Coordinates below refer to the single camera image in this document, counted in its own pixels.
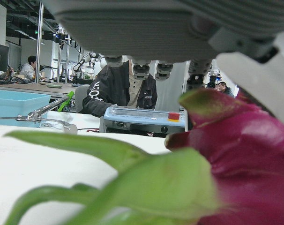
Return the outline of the white grey left robot hand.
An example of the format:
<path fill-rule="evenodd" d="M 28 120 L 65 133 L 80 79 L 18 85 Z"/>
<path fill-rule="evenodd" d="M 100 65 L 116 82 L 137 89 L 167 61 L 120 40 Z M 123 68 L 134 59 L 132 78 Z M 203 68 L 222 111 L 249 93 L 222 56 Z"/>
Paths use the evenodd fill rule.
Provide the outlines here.
<path fill-rule="evenodd" d="M 87 50 L 169 63 L 216 59 L 284 123 L 284 0 L 45 0 Z"/>

